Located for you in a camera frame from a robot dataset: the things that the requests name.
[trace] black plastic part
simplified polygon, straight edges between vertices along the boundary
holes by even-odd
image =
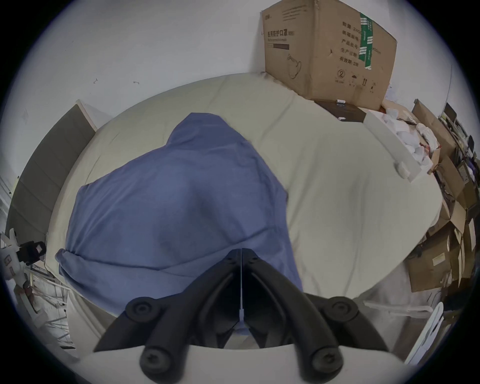
[[[19,246],[17,257],[20,262],[24,262],[27,266],[36,263],[40,257],[47,252],[47,247],[43,241],[33,242],[29,241]]]
[[[181,294],[181,299],[175,301],[157,322],[150,337],[145,343],[145,349],[140,358],[140,367],[144,374],[155,382],[176,382],[183,373],[183,367],[186,357],[186,348],[189,344],[189,338],[194,330],[194,321],[207,303],[208,298],[213,295],[219,298],[218,287],[229,287],[235,290],[237,308],[236,321],[240,311],[240,262],[241,251],[231,251],[225,259],[215,264],[198,278],[196,278]],[[195,341],[201,345],[204,341],[197,338]],[[152,368],[151,364],[145,363],[152,351],[155,354],[165,355],[161,359],[169,359],[170,364],[167,370]]]
[[[130,301],[125,308],[125,311],[108,327],[102,338],[96,345],[94,352],[111,351],[116,349],[126,349],[145,345],[150,334],[158,322],[158,319],[164,311],[172,304],[174,300],[178,299],[178,295],[167,296],[161,299],[152,298],[136,298]],[[153,303],[156,308],[154,312],[158,313],[156,318],[151,318],[151,313],[144,313],[142,318],[138,314],[132,316],[131,310],[139,301],[148,300]]]
[[[245,323],[250,325],[251,329],[255,327],[255,324],[250,324],[250,314],[254,312],[251,300],[254,299],[255,292],[249,290],[255,287],[252,283],[257,280],[264,286],[271,302],[277,303],[276,306],[284,312],[283,316],[297,346],[303,379],[324,383],[335,377],[343,365],[338,342],[312,302],[290,280],[269,263],[259,259],[252,250],[242,249],[242,266]],[[284,335],[285,326],[282,325],[281,328],[280,333]]]
[[[324,299],[308,293],[306,296],[317,310],[324,314],[340,345],[388,352],[380,334],[360,313],[353,300],[346,297]]]
[[[304,380],[324,383],[342,368],[338,345],[387,350],[384,341],[344,297],[304,294],[252,250],[233,250],[181,294],[137,298],[113,322],[95,352],[145,345],[140,366],[157,383],[183,373],[188,345],[223,348],[239,321],[261,348],[294,343]]]

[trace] cardboard box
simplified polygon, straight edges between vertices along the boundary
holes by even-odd
[[[403,105],[394,103],[393,101],[384,99],[382,101],[382,107],[385,108],[385,110],[396,109],[398,111],[398,118],[400,120],[411,121],[417,124],[420,122],[420,120],[418,120],[417,117],[412,112],[410,112],[406,107],[404,107]]]
[[[262,12],[265,70],[310,100],[378,110],[396,40],[338,0],[283,0]]]
[[[440,217],[436,224],[429,228],[428,234],[433,236],[448,223],[452,223],[460,233],[463,233],[466,216],[467,213],[465,212],[465,209],[463,209],[458,201],[451,203],[448,200],[443,199],[442,208],[440,209]]]
[[[457,167],[458,173],[463,182],[463,190],[458,196],[458,202],[464,207],[465,209],[469,209],[473,207],[477,201],[477,187],[475,183],[470,177],[470,173],[468,172],[468,165],[465,161],[462,161],[460,165]]]
[[[478,192],[466,167],[466,163],[462,161],[456,168],[446,157],[438,165],[437,171],[440,180],[445,183],[445,191],[468,210],[478,202]]]
[[[446,287],[459,254],[460,245],[451,225],[430,237],[423,243],[420,257],[411,254],[406,260],[412,292]]]
[[[441,146],[440,159],[443,159],[444,157],[453,158],[456,150],[456,142],[448,128],[445,127],[418,99],[415,100],[415,106],[413,107],[412,113],[422,124],[429,127],[435,134],[435,137]]]
[[[475,248],[477,246],[473,219],[465,223],[463,243],[465,248],[465,266],[462,278],[469,279],[475,266]]]

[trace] beige fabric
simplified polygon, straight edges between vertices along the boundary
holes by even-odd
[[[308,293],[353,298],[371,288],[415,247],[440,209],[435,178],[400,178],[363,124],[340,122],[265,75],[217,77],[145,100],[95,134],[50,222],[47,266],[60,280],[54,256],[65,245],[79,187],[163,146],[190,112],[221,116],[288,191],[288,229]]]

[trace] green tape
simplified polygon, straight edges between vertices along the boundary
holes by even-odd
[[[360,13],[360,53],[359,59],[365,62],[365,69],[372,69],[373,23],[371,19]]]

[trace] blue cloth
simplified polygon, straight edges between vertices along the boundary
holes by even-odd
[[[165,146],[78,191],[60,274],[114,314],[139,296],[182,292],[236,248],[251,248],[301,289],[287,193],[219,116],[192,113]]]

